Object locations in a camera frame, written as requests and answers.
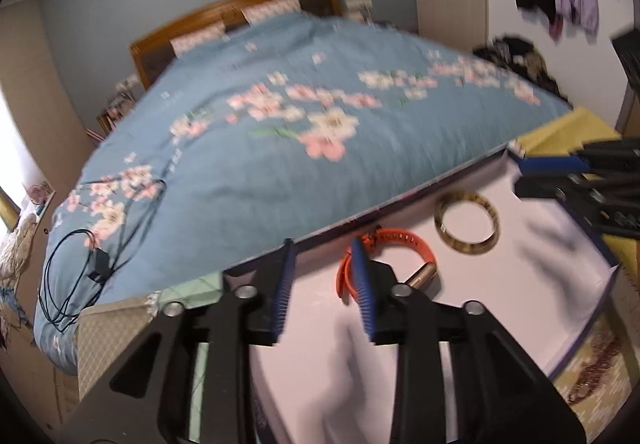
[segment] bed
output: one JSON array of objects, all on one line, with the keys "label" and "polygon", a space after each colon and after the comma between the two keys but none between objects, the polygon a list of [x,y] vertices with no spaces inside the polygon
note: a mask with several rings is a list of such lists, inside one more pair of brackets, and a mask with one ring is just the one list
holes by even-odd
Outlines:
[{"label": "bed", "polygon": [[[75,325],[53,324],[53,303],[72,315],[343,225],[569,110],[490,63],[343,20],[339,0],[249,27],[242,11],[268,1],[217,2],[131,46],[148,92],[49,236],[34,334],[66,372]],[[176,59],[172,39],[220,21],[225,36]],[[104,288],[84,268],[92,245],[116,269]]]}]

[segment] pink flower print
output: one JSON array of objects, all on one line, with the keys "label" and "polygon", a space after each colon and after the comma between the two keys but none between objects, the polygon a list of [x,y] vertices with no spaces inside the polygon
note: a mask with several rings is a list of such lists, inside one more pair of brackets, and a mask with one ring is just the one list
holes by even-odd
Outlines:
[{"label": "pink flower print", "polygon": [[280,117],[281,113],[279,102],[265,102],[254,105],[249,109],[249,115],[256,121],[262,121],[263,119],[267,119],[267,117]]},{"label": "pink flower print", "polygon": [[268,75],[267,78],[269,78],[272,85],[284,85],[289,81],[287,75],[282,72],[274,72],[273,74]]},{"label": "pink flower print", "polygon": [[267,94],[247,94],[244,100],[254,107],[279,106],[279,103],[282,101],[282,96],[277,92],[267,92]]},{"label": "pink flower print", "polygon": [[98,195],[101,197],[108,197],[112,193],[114,193],[120,187],[120,184],[118,183],[117,180],[114,180],[113,177],[111,179],[112,180],[106,181],[106,182],[91,183],[89,186],[91,188],[90,195],[92,197],[95,195]]},{"label": "pink flower print", "polygon": [[316,96],[325,107],[334,104],[334,95],[327,89],[316,89]]},{"label": "pink flower print", "polygon": [[175,137],[182,137],[189,132],[189,118],[187,116],[178,117],[169,127],[169,132]]},{"label": "pink flower print", "polygon": [[[111,237],[124,224],[125,218],[123,202],[114,204],[111,200],[107,201],[102,210],[102,218],[89,228],[89,231],[94,234],[95,246],[100,247],[102,241]],[[84,245],[90,247],[93,244],[87,238],[84,241]]]},{"label": "pink flower print", "polygon": [[151,166],[135,166],[120,172],[120,187],[126,198],[136,195],[137,189],[141,185],[151,182]]},{"label": "pink flower print", "polygon": [[303,117],[305,117],[305,111],[299,109],[298,107],[294,107],[290,105],[286,109],[284,109],[281,113],[282,119],[289,123],[293,123],[294,121],[299,121]]},{"label": "pink flower print", "polygon": [[362,81],[370,89],[378,88],[387,90],[394,86],[394,79],[391,76],[380,74],[380,72],[361,72],[358,74]]},{"label": "pink flower print", "polygon": [[318,98],[316,91],[311,87],[306,87],[304,85],[293,85],[291,87],[287,87],[285,92],[291,99],[315,101]]},{"label": "pink flower print", "polygon": [[404,95],[407,96],[409,99],[425,99],[427,97],[427,91],[424,89],[405,89],[404,90]]},{"label": "pink flower print", "polygon": [[268,94],[269,88],[264,83],[256,83],[249,90],[252,94]]},{"label": "pink flower print", "polygon": [[382,103],[370,94],[347,94],[342,98],[342,101],[352,107],[356,107],[357,109],[377,109],[382,107]]},{"label": "pink flower print", "polygon": [[326,60],[326,55],[324,52],[317,52],[311,57],[311,59],[316,65],[320,65],[324,60]]},{"label": "pink flower print", "polygon": [[536,96],[535,92],[533,92],[531,85],[524,81],[511,80],[507,86],[513,88],[513,93],[519,100],[527,102],[530,105],[540,106],[540,99]]},{"label": "pink flower print", "polygon": [[76,190],[71,190],[71,193],[66,198],[66,210],[73,213],[80,204],[80,196],[76,193]]},{"label": "pink flower print", "polygon": [[334,99],[343,99],[346,96],[344,90],[340,89],[332,90],[331,95],[334,97]]},{"label": "pink flower print", "polygon": [[202,135],[207,128],[209,128],[209,123],[206,121],[194,121],[189,125],[188,136],[198,137],[199,135]]},{"label": "pink flower print", "polygon": [[415,85],[417,87],[427,87],[430,89],[434,89],[438,86],[438,80],[433,78],[416,78]]},{"label": "pink flower print", "polygon": [[122,180],[129,180],[132,186],[140,186],[151,182],[151,165],[134,166],[120,172]]},{"label": "pink flower print", "polygon": [[244,107],[244,96],[236,94],[235,96],[231,96],[226,102],[233,110],[240,110]]},{"label": "pink flower print", "polygon": [[326,135],[320,131],[303,132],[298,137],[303,145],[306,145],[306,153],[311,159],[327,158],[329,161],[340,161],[344,157],[346,149],[338,137]]},{"label": "pink flower print", "polygon": [[92,201],[89,205],[89,209],[91,211],[91,216],[95,217],[96,215],[102,214],[104,210],[104,205],[107,202],[106,197],[98,197],[96,200]]},{"label": "pink flower print", "polygon": [[462,76],[465,70],[458,63],[435,63],[430,68],[430,72],[438,76]]},{"label": "pink flower print", "polygon": [[137,202],[141,199],[153,199],[156,197],[157,194],[158,194],[158,183],[155,182],[153,184],[149,184],[148,186],[145,186],[145,188],[136,195],[134,200]]},{"label": "pink flower print", "polygon": [[340,107],[333,107],[324,114],[307,114],[306,117],[315,126],[315,132],[336,139],[353,137],[356,135],[356,126],[360,124],[357,117],[348,116]]}]

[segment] tortoiseshell bracelet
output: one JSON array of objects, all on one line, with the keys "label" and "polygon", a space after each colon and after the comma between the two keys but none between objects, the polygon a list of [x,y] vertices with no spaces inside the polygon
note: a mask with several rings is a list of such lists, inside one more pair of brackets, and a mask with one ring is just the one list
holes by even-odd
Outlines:
[{"label": "tortoiseshell bracelet", "polygon": [[[487,238],[487,240],[475,244],[470,242],[463,242],[462,240],[458,240],[457,238],[453,237],[447,231],[447,228],[442,222],[444,214],[452,204],[462,201],[475,202],[476,204],[479,204],[480,206],[482,206],[482,208],[485,209],[489,217],[491,217],[491,222],[494,225],[494,232],[489,238]],[[440,234],[440,238],[444,241],[444,243],[447,244],[447,246],[452,247],[456,251],[465,253],[466,255],[482,255],[487,251],[490,251],[498,242],[498,238],[500,237],[500,221],[498,220],[498,212],[487,199],[476,192],[452,191],[450,193],[444,194],[436,202],[436,208],[433,217],[436,222],[436,231]]]}]

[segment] black cable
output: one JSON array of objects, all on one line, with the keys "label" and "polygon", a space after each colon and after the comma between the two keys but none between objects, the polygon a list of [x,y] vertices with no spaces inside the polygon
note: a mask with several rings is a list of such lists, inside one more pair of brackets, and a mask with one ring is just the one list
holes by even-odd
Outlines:
[{"label": "black cable", "polygon": [[[144,193],[146,190],[148,190],[151,186],[155,186],[155,185],[161,185],[161,189],[158,191],[157,195],[154,197],[154,199],[152,200],[149,208],[147,209],[147,211],[145,212],[145,214],[143,214],[142,218],[140,219],[140,222],[134,227],[133,231],[131,232],[131,234],[129,235],[129,237],[127,237],[127,240],[124,240],[124,236],[125,236],[125,231],[126,231],[126,226],[127,226],[127,220],[129,218],[129,211],[130,208],[132,207],[133,203],[135,202],[135,199],[142,193]],[[151,228],[151,224],[153,222],[153,220],[156,217],[156,214],[158,213],[158,208],[160,206],[160,203],[162,202],[162,199],[164,198],[164,193],[166,192],[166,182],[164,182],[164,180],[162,179],[156,179],[153,180],[151,183],[149,183],[148,185],[146,185],[145,187],[143,187],[142,189],[140,189],[139,191],[136,192],[136,194],[133,197],[129,198],[129,201],[127,202],[125,208],[124,208],[124,222],[122,223],[122,226],[120,228],[120,236],[118,238],[118,246],[116,248],[116,253],[113,259],[113,264],[111,264],[110,266],[110,271],[111,271],[111,275],[113,275],[113,273],[115,273],[116,271],[118,271],[119,269],[123,268],[124,265],[128,264],[131,259],[137,254],[137,252],[140,250],[140,247],[142,247],[142,244],[144,243],[146,236]],[[133,238],[136,236],[136,234],[138,233],[138,231],[140,230],[140,228],[142,227],[143,224],[145,224],[146,221],[146,225],[145,228],[142,231],[142,235],[140,236],[140,241],[138,243],[138,247],[133,251],[133,253],[129,256],[129,258],[122,262],[120,265],[118,265],[118,262],[121,258],[121,256],[123,255],[124,251],[129,247],[129,244],[132,243]],[[79,273],[78,279],[76,280],[76,283],[74,284],[73,288],[71,289],[71,292],[65,297],[65,300],[62,302],[62,304],[60,306],[56,305],[56,302],[53,300],[53,295],[51,292],[51,286],[50,286],[50,279],[49,279],[49,275],[50,275],[50,268],[51,268],[51,263],[53,261],[53,257],[55,256],[57,250],[60,248],[60,246],[69,238],[75,236],[75,235],[80,235],[80,234],[85,234],[89,237],[90,240],[90,247],[89,247],[89,252],[87,254],[87,258],[84,262],[84,266],[82,267],[82,271]],[[59,243],[56,245],[56,247],[53,249],[53,251],[51,251],[51,254],[49,255],[49,258],[47,259],[47,262],[44,266],[44,270],[43,270],[43,274],[42,274],[42,282],[40,284],[40,287],[38,288],[38,303],[40,304],[40,308],[43,311],[44,317],[45,319],[60,333],[64,333],[66,331],[67,328],[69,328],[71,325],[73,325],[74,323],[76,323],[76,321],[78,320],[78,318],[80,317],[80,313],[82,312],[82,310],[87,309],[87,307],[92,307],[96,304],[96,302],[98,301],[98,299],[100,298],[100,296],[102,295],[102,291],[104,289],[105,284],[100,284],[98,287],[98,290],[96,291],[96,293],[84,304],[84,307],[82,307],[79,311],[74,312],[74,313],[68,313],[68,308],[70,305],[71,300],[73,299],[74,294],[76,293],[76,290],[78,289],[78,286],[80,284],[80,281],[82,280],[82,277],[88,276],[85,274],[87,268],[89,267],[91,260],[92,260],[92,256],[94,255],[94,250],[97,248],[97,241],[95,239],[95,235],[94,233],[89,230],[89,229],[77,229],[74,231],[71,231],[70,233],[66,234],[64,237],[62,237],[62,240],[59,241]],[[52,314],[49,311],[49,303],[50,305],[53,307],[53,309],[55,309],[54,314]],[[66,325],[62,326],[63,322],[68,319],[69,321],[66,323]]]}]

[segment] window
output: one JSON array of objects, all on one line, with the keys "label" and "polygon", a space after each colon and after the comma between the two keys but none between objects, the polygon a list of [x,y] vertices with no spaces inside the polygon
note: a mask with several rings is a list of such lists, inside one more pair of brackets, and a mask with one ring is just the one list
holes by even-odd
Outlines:
[{"label": "window", "polygon": [[[19,206],[26,192],[24,176],[18,156],[17,143],[21,142],[18,129],[0,89],[0,187]],[[0,238],[4,225],[0,226]]]}]

